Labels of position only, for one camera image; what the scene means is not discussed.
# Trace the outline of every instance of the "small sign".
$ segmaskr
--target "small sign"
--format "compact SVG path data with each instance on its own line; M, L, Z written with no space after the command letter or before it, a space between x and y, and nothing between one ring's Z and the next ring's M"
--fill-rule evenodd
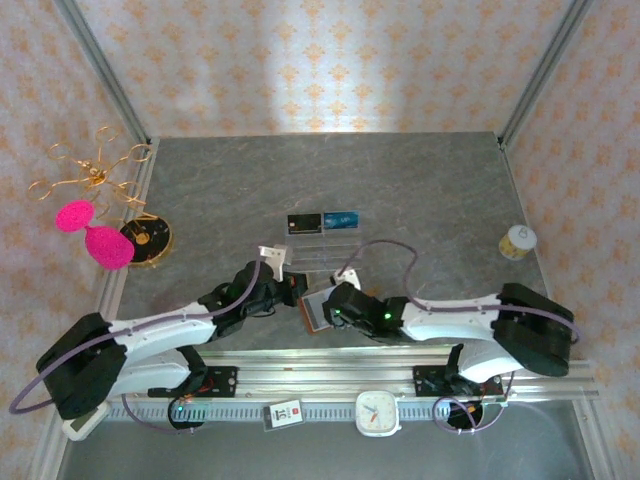
M264 429L266 431L304 423L299 400L276 403L264 407Z

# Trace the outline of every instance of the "clock face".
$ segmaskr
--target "clock face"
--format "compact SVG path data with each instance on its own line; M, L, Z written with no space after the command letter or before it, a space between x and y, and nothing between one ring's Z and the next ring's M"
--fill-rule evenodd
M367 436L384 437L398 430L398 404L389 392L364 392L356 400L356 426Z

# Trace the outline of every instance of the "wallpaper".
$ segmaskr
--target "wallpaper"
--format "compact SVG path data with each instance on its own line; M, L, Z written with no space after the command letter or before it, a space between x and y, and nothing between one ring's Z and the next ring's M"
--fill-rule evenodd
M12 416L9 402L36 375L39 356L95 308L100 275L83 235L54 226L77 190L43 202L28 201L26 190L75 173L47 158L53 143L71 142L87 158L97 128L124 126L52 1L0 2L0 30L0 478L12 480L25 478L47 414ZM123 136L121 147L130 142ZM41 388L25 403L44 398Z
M640 3L596 2L509 151L554 297L640 472Z
M80 0L147 134L499 131L570 0Z

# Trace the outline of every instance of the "pink sponge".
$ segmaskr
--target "pink sponge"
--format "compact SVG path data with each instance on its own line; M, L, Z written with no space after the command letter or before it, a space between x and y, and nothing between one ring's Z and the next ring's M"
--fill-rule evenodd
M86 200L71 202L58 212L56 226L63 232L76 232L84 228L87 232L84 244L89 255L107 270L118 270L133 259L133 244L115 228L90 227L94 208Z

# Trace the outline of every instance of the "gray marble table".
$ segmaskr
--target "gray marble table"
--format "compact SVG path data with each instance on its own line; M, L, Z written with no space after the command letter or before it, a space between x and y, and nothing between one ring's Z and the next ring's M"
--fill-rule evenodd
M481 296L505 282L544 292L533 255L510 262L497 248L524 220L492 133L162 139L147 202L169 222L175 243L156 268L130 269L121 319L180 307L230 281L257 244L283 243L287 214L337 210L360 211L364 240L394 238L418 249L411 286L421 298ZM363 288L401 295L409 254L369 250ZM280 307L201 348L373 344L349 330L309 335L297 309Z

